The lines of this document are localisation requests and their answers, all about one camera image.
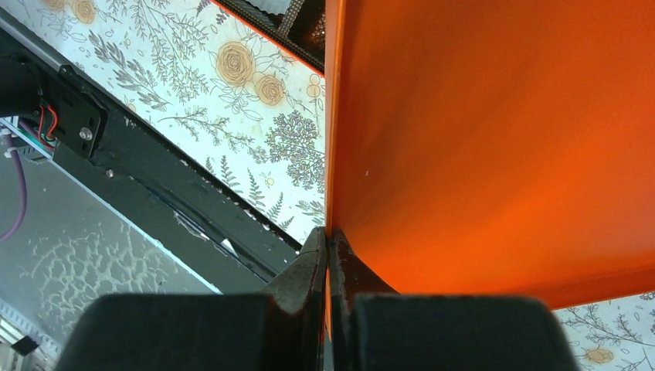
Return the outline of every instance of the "black metal frame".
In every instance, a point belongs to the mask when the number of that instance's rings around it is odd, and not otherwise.
[[[296,257],[296,240],[84,73],[65,64],[53,66],[53,60],[63,60],[57,51],[3,9],[0,18],[10,28],[0,29],[0,55],[27,59],[46,83],[72,87],[77,96],[95,103],[102,117],[85,156],[78,147],[75,111],[61,110],[59,126],[67,135],[58,136],[55,163],[223,293],[256,291]],[[55,108],[67,104],[61,94],[45,98]],[[225,239],[236,257],[222,245]]]

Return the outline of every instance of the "leaf illustration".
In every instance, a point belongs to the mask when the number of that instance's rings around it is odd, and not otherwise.
[[[84,37],[81,33],[70,33],[69,34],[70,38],[77,41],[78,43],[85,43],[87,41],[87,38]]]
[[[287,94],[287,103],[291,106],[291,108],[296,107],[296,101],[289,94]]]
[[[205,167],[207,168],[207,171],[211,172],[212,174],[215,174],[214,172],[214,166],[212,166],[212,159],[207,158],[207,161],[205,161]]]
[[[250,193],[248,195],[248,200],[250,203],[259,208],[265,208],[266,205],[261,201],[264,199],[264,196],[262,196],[262,191],[260,191],[260,186],[257,184],[257,181],[255,180],[255,177],[253,176],[252,172],[250,169],[248,169],[248,177],[250,178]]]
[[[223,155],[221,157],[221,176],[222,180],[224,183],[234,192],[237,193],[242,193],[240,190],[236,189],[237,186],[240,186],[241,184],[238,182],[235,182],[236,177],[232,175],[232,171],[229,169],[229,166],[227,165],[227,157]]]
[[[255,121],[261,121],[261,120],[263,120],[263,117],[262,117],[260,114],[256,113],[255,111],[253,111],[253,110],[242,110],[242,112],[243,112],[243,114],[245,114],[246,117],[248,117],[250,120],[255,120]]]
[[[282,210],[282,201],[284,200],[284,194],[280,192],[280,198],[277,199],[277,202],[273,207],[271,207],[268,211],[266,211],[266,215],[277,223],[277,218],[280,216],[280,211]]]
[[[291,222],[294,221],[294,218],[295,216],[292,216],[291,218],[284,220],[282,223],[280,223],[280,228],[282,228],[283,230],[288,230],[289,225],[291,224]]]

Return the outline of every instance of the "wallpaper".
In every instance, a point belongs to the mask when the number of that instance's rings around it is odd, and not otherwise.
[[[655,370],[655,292],[556,311],[580,369]]]
[[[324,223],[324,79],[218,6],[2,7],[292,237]]]

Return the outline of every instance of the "cable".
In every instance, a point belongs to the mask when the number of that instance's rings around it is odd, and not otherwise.
[[[25,121],[23,118],[19,118],[19,125],[21,126],[22,130],[26,131],[27,134],[29,134],[30,137],[38,139],[39,135],[34,131],[34,128],[32,125],[29,124],[29,122]]]
[[[43,133],[42,132],[43,132],[43,124],[45,124],[45,122],[46,122],[46,109],[43,108],[43,106],[40,106],[39,108],[41,108],[41,120],[39,121],[39,130],[37,132],[37,138],[36,139],[39,140],[39,143],[46,146],[46,148],[55,149],[52,145],[50,145],[50,143],[43,140]]]
[[[0,242],[7,240],[9,237],[19,229],[22,224],[22,221],[25,219],[25,212],[27,211],[27,184],[25,182],[25,172],[22,169],[22,164],[20,161],[19,153],[16,147],[14,146],[14,139],[8,128],[2,128],[2,135],[5,137],[7,142],[7,152],[12,157],[14,165],[16,167],[16,174],[19,178],[19,187],[20,187],[20,209],[19,214],[16,216],[14,225],[9,228],[4,234],[0,236]]]
[[[48,111],[53,114],[53,124],[50,125],[50,130],[48,130],[48,134],[46,135],[46,139],[54,138],[53,137],[53,132],[55,129],[57,129],[57,125],[59,124],[59,117],[57,116],[57,113],[55,112],[55,109],[53,106],[48,106]]]

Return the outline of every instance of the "screw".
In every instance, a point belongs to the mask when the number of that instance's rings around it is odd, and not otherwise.
[[[89,128],[82,128],[82,130],[80,130],[80,138],[84,139],[85,141],[90,141],[93,139],[93,133],[91,130],[89,130]]]

